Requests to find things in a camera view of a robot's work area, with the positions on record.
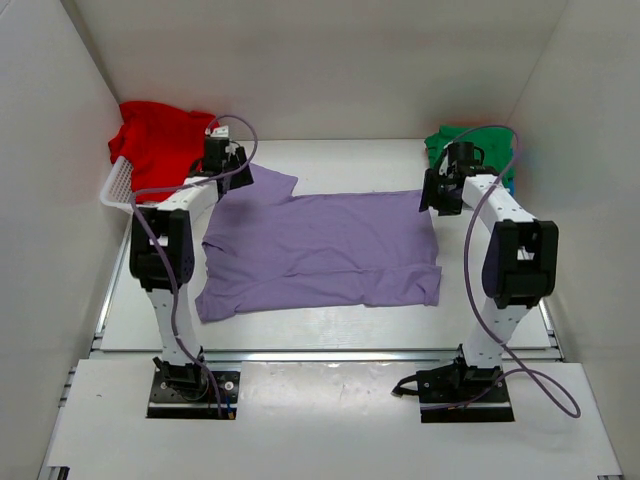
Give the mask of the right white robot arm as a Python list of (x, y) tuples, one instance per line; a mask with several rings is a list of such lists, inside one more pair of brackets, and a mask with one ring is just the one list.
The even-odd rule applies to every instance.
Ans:
[(460, 348), (458, 383), (487, 385), (502, 374), (502, 353), (526, 314), (555, 287), (559, 229), (526, 211), (504, 187), (484, 151), (451, 142), (425, 172), (419, 210), (454, 216), (467, 205), (490, 234), (481, 270), (479, 325)]

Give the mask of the purple t shirt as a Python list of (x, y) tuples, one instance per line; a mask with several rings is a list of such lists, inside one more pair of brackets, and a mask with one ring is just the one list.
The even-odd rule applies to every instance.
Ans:
[(418, 190), (295, 195), (261, 166), (213, 208), (202, 238), (204, 323), (237, 314), (364, 305), (436, 306), (442, 269)]

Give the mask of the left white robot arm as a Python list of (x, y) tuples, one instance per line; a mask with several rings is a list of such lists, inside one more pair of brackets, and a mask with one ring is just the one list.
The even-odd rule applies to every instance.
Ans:
[(192, 164), (182, 186), (162, 189), (162, 202), (133, 210), (129, 269), (151, 301), (162, 355), (154, 360), (161, 382), (187, 402), (220, 399), (205, 366), (188, 300), (195, 271), (192, 221), (223, 196), (253, 183), (249, 157), (226, 127), (205, 130), (203, 157)]

